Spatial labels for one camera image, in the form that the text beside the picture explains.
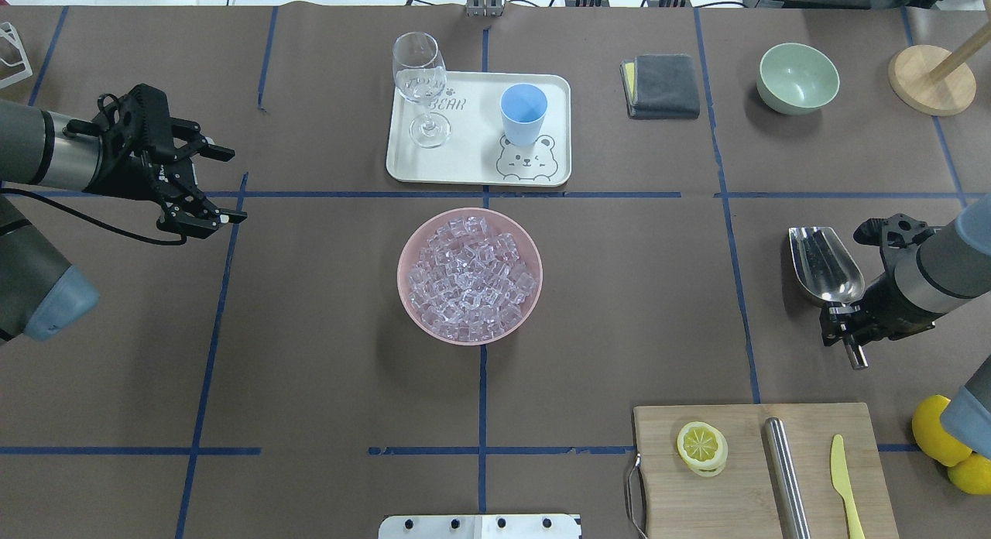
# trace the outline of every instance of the green bowl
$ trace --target green bowl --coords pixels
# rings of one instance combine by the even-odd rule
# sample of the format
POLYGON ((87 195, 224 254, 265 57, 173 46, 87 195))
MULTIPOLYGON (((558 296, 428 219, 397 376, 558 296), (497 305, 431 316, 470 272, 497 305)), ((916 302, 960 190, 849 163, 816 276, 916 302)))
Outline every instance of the green bowl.
POLYGON ((769 108, 784 115, 806 115, 839 92, 839 73, 821 51, 801 43, 783 43, 760 60, 757 91, 769 108))

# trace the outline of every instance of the glass base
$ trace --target glass base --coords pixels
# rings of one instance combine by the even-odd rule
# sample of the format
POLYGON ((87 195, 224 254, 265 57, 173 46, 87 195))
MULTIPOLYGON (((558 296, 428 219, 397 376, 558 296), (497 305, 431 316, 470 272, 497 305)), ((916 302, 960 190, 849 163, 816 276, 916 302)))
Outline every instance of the glass base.
POLYGON ((417 146, 436 148, 451 137, 451 123, 440 113, 425 113, 410 123, 410 137, 417 146))

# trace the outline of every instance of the pink bowl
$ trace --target pink bowl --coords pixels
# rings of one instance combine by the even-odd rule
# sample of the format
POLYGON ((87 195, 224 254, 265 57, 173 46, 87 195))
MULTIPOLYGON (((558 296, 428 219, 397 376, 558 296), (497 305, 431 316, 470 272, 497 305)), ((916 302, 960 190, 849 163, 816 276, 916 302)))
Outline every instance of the pink bowl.
POLYGON ((406 313, 410 315, 410 318, 417 323, 418 327, 423 328, 423 331, 432 335, 432 337, 440 339, 442 342, 448 342, 448 344, 454 345, 484 345, 492 344, 492 342, 498 341, 498 339, 505 338, 507 335, 512 334, 517 328, 523 326, 524 321, 530 317, 530 313, 533 312, 533 307, 537 304, 537 299, 540 298, 540 289, 544 284, 544 265, 540 261, 540 252, 537 251, 537 245, 534 245, 533 239, 530 237, 530 233, 527 233, 525 229, 521 228, 520 224, 507 218, 505 215, 498 213, 497 211, 486 210, 485 208, 457 208, 457 210, 446 211, 443 214, 435 215, 426 221, 425 224, 421 225, 413 235, 410 236, 410 240, 407 240, 406 246, 403 247, 403 253, 399 255, 399 269, 396 270, 396 287, 399 288, 399 299, 403 302, 403 306, 406 307, 406 313), (419 260, 420 250, 427 246, 427 239, 429 236, 433 235, 437 228, 440 228, 443 224, 447 224, 452 218, 459 217, 467 218, 469 215, 480 215, 480 217, 485 217, 485 221, 488 222, 489 227, 495 233, 509 233, 516 240, 516 249, 520 251, 520 259, 524 260, 527 267, 533 273, 534 279, 537 280, 537 287, 533 290, 533 293, 527 299, 520 304, 520 313, 523 313, 523 319, 516 323, 506 333, 503 333, 498 338, 486 339, 480 342, 458 342, 457 339, 443 338, 441 335, 434 334, 430 328, 428 328, 423 321, 420 320, 419 313, 417 309, 410 303, 410 279, 407 278, 408 273, 410 273, 410 268, 414 264, 417 264, 419 260))

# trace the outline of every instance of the glass stem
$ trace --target glass stem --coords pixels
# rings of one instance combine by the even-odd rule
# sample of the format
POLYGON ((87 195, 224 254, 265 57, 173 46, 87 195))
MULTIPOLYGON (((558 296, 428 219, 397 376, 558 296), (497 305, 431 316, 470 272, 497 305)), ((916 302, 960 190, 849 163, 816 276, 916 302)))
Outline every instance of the glass stem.
POLYGON ((432 132, 437 128, 436 123, 433 122, 433 116, 430 114, 430 104, 422 105, 423 116, 426 118, 426 122, 423 124, 423 130, 426 132, 432 132))

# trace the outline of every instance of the blue cup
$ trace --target blue cup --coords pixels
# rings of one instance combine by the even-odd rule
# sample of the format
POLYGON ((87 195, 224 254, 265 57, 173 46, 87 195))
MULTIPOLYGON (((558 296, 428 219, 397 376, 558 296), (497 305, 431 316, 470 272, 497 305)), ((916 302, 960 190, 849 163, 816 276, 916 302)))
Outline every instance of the blue cup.
POLYGON ((516 146, 530 146, 540 136, 547 115, 547 95, 533 84, 516 84, 506 88, 499 99, 502 129, 516 146))

